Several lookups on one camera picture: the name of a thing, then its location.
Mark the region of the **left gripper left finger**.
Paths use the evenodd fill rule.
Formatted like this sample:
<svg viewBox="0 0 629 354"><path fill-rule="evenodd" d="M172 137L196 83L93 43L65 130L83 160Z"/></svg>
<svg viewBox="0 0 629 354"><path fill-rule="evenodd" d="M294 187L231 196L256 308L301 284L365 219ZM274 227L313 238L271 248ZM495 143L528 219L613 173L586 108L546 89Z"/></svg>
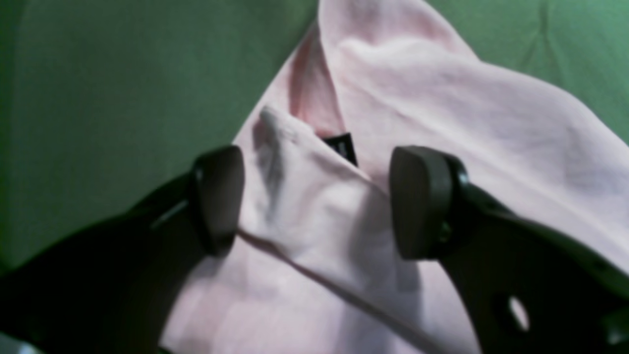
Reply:
<svg viewBox="0 0 629 354"><path fill-rule="evenodd" d="M189 273L231 250L244 184L239 147L200 155L129 211L3 275L2 333L46 354L157 354Z"/></svg>

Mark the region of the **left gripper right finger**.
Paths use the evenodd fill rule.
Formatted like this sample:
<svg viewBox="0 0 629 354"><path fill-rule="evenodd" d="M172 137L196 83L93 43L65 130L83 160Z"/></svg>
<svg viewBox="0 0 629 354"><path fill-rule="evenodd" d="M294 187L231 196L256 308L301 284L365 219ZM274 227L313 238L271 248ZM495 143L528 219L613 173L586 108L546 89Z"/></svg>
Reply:
<svg viewBox="0 0 629 354"><path fill-rule="evenodd" d="M517 216L456 156L396 147L389 191L400 257L445 269L484 354L628 352L627 274Z"/></svg>

